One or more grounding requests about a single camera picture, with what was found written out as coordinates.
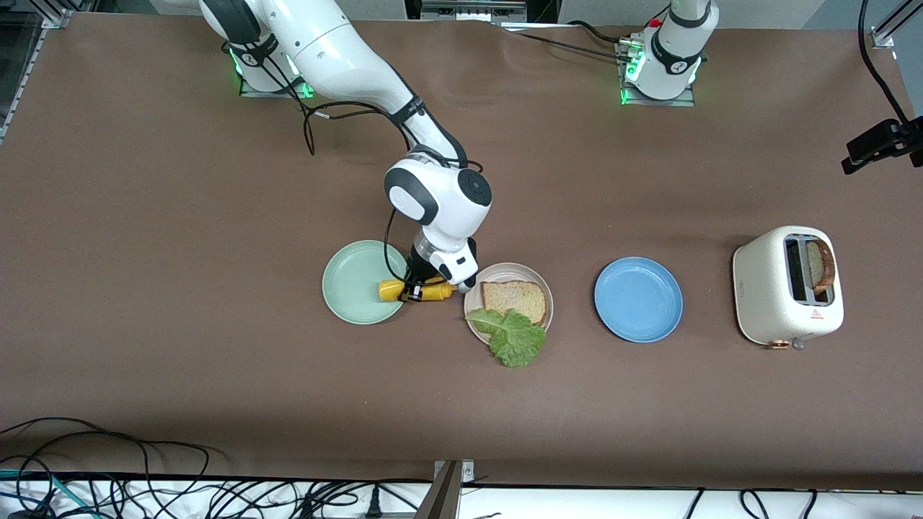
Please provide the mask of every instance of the white plate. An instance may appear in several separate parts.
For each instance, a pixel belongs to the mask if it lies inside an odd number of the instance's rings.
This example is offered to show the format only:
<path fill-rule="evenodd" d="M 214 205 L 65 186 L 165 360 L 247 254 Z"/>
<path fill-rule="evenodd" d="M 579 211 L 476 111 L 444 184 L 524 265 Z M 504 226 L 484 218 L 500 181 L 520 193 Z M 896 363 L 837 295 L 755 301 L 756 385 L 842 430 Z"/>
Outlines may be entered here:
<path fill-rule="evenodd" d="M 471 292 L 464 295 L 464 315 L 484 307 L 484 297 L 481 296 L 481 283 L 505 283 L 507 281 L 530 281 L 542 287 L 545 292 L 545 302 L 547 303 L 542 328 L 547 332 L 548 326 L 551 325 L 551 316 L 555 310 L 555 302 L 551 298 L 551 289 L 548 288 L 548 283 L 545 283 L 542 276 L 538 275 L 538 272 L 519 263 L 498 263 L 478 272 L 477 284 L 474 285 Z M 465 322 L 468 323 L 468 328 L 471 328 L 471 332 L 477 335 L 481 342 L 490 344 L 490 335 L 480 333 L 469 320 Z"/>

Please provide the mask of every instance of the toaster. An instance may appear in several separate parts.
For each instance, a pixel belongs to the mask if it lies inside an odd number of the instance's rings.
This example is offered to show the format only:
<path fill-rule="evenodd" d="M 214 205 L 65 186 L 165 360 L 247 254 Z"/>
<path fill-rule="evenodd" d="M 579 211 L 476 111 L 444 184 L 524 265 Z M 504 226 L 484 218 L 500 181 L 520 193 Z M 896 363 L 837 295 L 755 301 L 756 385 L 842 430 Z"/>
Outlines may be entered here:
<path fill-rule="evenodd" d="M 734 302 L 743 334 L 773 349 L 804 349 L 843 324 L 843 292 L 830 238 L 779 227 L 734 253 Z"/>

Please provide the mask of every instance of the bread slice on plate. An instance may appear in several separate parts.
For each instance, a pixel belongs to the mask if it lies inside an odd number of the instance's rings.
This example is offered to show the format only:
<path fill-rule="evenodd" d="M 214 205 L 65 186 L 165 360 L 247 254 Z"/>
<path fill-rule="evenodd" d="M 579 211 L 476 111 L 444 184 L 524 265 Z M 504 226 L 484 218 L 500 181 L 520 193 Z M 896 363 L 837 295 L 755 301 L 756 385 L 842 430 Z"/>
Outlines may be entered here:
<path fill-rule="evenodd" d="M 484 308 L 506 314 L 510 308 L 529 318 L 532 324 L 542 324 L 548 311 L 545 291 L 529 281 L 481 283 Z"/>

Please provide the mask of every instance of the mint green plate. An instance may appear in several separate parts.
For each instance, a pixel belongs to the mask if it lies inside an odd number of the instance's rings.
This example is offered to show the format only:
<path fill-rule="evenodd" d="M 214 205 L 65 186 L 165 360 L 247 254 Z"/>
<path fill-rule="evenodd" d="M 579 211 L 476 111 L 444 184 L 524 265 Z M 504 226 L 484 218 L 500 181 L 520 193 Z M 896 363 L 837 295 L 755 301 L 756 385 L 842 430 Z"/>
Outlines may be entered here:
<path fill-rule="evenodd" d="M 391 268 L 403 273 L 407 261 L 398 249 L 388 246 Z M 401 301 L 378 298 L 378 283 L 394 279 L 385 266 L 384 244 L 376 240 L 351 243 L 333 255 L 324 269 L 324 302 L 342 320 L 352 324 L 375 324 L 398 311 Z"/>

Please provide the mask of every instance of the white floor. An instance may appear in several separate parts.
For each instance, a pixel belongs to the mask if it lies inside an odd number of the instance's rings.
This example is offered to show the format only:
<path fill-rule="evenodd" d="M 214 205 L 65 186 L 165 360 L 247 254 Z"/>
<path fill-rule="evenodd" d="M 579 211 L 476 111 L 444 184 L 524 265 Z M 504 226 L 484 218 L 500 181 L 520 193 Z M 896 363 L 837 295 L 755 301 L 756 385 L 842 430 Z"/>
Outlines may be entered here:
<path fill-rule="evenodd" d="M 210 507 L 210 499 L 221 493 L 221 490 L 203 488 L 206 485 L 221 484 L 219 482 L 202 482 L 192 488 L 193 491 L 178 499 L 170 505 L 169 510 L 176 519 L 204 519 Z M 109 483 L 96 482 L 96 489 L 100 500 L 108 498 Z M 148 489 L 145 481 L 136 481 L 131 484 L 131 491 L 143 492 Z M 183 490 L 188 482 L 163 482 L 152 483 L 156 489 Z M 273 487 L 274 483 L 263 483 L 248 491 L 250 498 L 265 492 Z M 261 504 L 283 503 L 304 495 L 309 483 L 296 483 L 295 489 L 286 486 L 266 496 Z M 423 500 L 428 489 L 427 484 L 387 484 L 389 489 L 401 494 L 407 500 L 419 503 Z M 92 502 L 89 493 L 89 483 L 76 481 L 67 484 L 80 499 Z M 12 481 L 0 481 L 0 492 L 15 493 L 15 484 Z M 48 489 L 47 481 L 29 481 L 23 484 L 22 495 L 41 499 Z M 351 506 L 327 507 L 324 517 L 327 518 L 359 518 L 363 517 L 368 509 L 368 499 L 371 488 L 365 487 L 355 492 L 358 501 Z M 464 489 L 461 496 L 459 519 L 482 518 L 494 513 L 500 513 L 499 519 L 535 519 L 566 517 L 573 519 L 586 518 L 639 518 L 639 519 L 682 519 L 685 517 L 689 504 L 695 496 L 695 490 L 643 490 L 643 489 Z M 804 491 L 760 491 L 760 497 L 766 506 L 767 513 L 772 519 L 801 519 L 810 495 Z M 173 496 L 161 494 L 161 502 L 167 502 Z M 231 496 L 225 494 L 220 504 L 229 502 Z M 161 507 L 148 493 L 138 497 L 138 501 L 148 510 L 142 512 L 135 505 L 128 505 L 125 510 L 126 519 L 152 518 Z M 56 492 L 52 503 L 58 513 L 77 507 L 77 505 L 62 492 Z M 749 501 L 750 507 L 760 515 L 755 501 Z M 246 507 L 243 501 L 230 501 L 221 516 L 227 517 Z M 406 504 L 381 492 L 381 508 L 385 513 L 410 512 L 412 509 Z M 292 506 L 282 506 L 264 510 L 265 519 L 288 519 Z M 0 517 L 9 513 L 22 510 L 18 501 L 8 497 L 0 497 Z M 111 508 L 103 508 L 103 512 L 111 512 Z M 810 519 L 911 519 L 915 515 L 923 515 L 923 495 L 897 495 L 880 494 L 877 492 L 822 492 L 810 513 Z M 256 510 L 251 510 L 243 515 L 246 519 L 261 519 Z M 697 519 L 749 519 L 747 513 L 741 508 L 737 491 L 732 490 L 706 490 L 701 498 L 693 517 Z M 169 519 L 167 514 L 161 513 L 156 519 Z"/>

